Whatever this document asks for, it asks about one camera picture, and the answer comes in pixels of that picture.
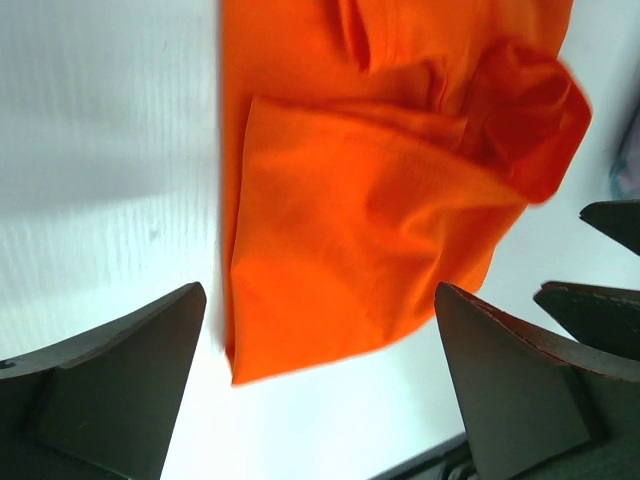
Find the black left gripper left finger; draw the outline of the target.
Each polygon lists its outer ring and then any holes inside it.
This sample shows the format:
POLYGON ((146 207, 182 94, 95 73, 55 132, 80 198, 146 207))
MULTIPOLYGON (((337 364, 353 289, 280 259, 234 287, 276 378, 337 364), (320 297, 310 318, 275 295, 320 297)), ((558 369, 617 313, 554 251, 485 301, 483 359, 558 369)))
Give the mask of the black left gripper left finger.
POLYGON ((205 308, 187 284, 2 361, 2 478, 160 478, 205 308))

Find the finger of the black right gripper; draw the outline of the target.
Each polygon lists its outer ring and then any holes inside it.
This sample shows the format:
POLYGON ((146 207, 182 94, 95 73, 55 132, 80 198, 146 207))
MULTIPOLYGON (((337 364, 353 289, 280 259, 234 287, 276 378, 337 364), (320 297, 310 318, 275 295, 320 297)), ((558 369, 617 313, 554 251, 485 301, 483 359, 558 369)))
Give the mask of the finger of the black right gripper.
POLYGON ((638 200, 595 202, 584 207, 579 218, 635 255, 640 254, 638 200))
POLYGON ((639 359, 637 290, 550 281, 534 301, 578 342, 639 359))

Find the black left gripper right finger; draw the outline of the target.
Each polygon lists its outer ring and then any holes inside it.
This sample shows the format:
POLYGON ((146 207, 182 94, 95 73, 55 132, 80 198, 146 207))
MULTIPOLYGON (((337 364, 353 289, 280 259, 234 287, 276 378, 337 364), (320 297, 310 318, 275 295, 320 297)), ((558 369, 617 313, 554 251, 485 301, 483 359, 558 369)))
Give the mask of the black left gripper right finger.
POLYGON ((483 479, 635 479, 639 359, 514 317, 451 284, 435 311, 483 479))

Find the orange t-shirt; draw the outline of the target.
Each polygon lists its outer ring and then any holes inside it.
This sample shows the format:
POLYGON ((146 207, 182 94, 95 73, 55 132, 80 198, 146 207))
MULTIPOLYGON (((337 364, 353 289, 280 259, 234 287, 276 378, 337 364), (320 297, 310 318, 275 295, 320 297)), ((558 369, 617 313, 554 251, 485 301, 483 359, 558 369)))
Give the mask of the orange t-shirt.
POLYGON ((569 1, 221 5, 225 352, 234 384, 385 347, 476 291, 591 111, 569 1))

